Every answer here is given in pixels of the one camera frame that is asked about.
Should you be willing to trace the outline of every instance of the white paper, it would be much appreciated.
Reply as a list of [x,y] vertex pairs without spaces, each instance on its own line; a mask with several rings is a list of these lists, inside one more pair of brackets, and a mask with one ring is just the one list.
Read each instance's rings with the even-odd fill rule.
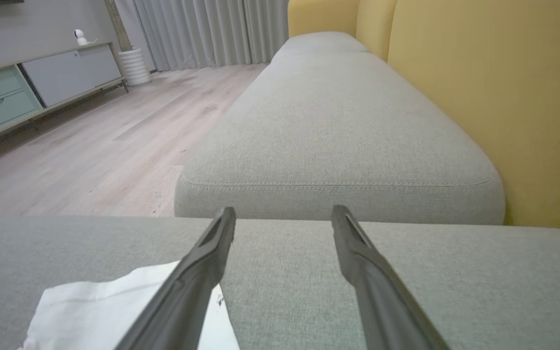
[[[177,264],[138,268],[110,282],[45,290],[19,350],[115,348]],[[198,350],[215,349],[239,349],[219,284],[211,292],[198,343]]]

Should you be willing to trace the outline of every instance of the fabric upholstery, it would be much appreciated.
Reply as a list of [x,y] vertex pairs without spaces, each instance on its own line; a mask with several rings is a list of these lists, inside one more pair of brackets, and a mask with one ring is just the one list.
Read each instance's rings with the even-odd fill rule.
[[347,33],[320,32],[298,35],[287,40],[271,62],[302,55],[367,53],[368,49]]
[[560,227],[560,1],[399,0],[388,62],[484,149],[507,224]]
[[178,217],[502,224],[503,189],[478,146],[364,52],[278,60],[191,150]]
[[[0,218],[0,349],[25,339],[45,288],[181,259],[209,222]],[[560,349],[560,230],[362,226],[451,348]],[[237,221],[221,284],[241,349],[365,349],[332,234],[330,222]]]
[[315,32],[356,35],[360,0],[290,0],[289,37]]
[[388,57],[396,2],[397,0],[360,0],[358,5],[356,38],[384,61]]

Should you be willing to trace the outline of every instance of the wooden floor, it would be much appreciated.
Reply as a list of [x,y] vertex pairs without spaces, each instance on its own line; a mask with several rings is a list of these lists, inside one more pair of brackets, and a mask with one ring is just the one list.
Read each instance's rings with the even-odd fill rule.
[[173,216],[187,151],[264,67],[156,73],[11,137],[0,215]]

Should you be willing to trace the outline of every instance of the yellow cushion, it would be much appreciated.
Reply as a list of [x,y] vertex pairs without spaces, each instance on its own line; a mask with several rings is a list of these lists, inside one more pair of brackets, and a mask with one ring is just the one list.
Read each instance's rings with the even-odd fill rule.
[[382,60],[388,57],[397,0],[360,0],[356,38]]
[[490,157],[506,223],[560,227],[560,0],[399,0],[388,62]]
[[356,36],[360,0],[290,0],[289,37],[316,32]]

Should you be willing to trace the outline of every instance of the sofa cushion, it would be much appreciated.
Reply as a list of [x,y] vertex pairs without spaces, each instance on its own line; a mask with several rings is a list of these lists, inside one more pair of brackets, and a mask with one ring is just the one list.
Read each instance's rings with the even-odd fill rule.
[[502,224],[503,187],[478,146],[370,53],[298,56],[267,67],[192,150],[175,213]]
[[331,53],[367,53],[366,46],[347,33],[319,32],[298,35],[287,40],[271,62],[303,55]]
[[[177,261],[209,222],[0,218],[0,349],[25,339],[45,288]],[[560,230],[362,227],[452,348],[560,349]],[[237,220],[221,285],[241,349],[366,348],[332,234],[330,222]]]

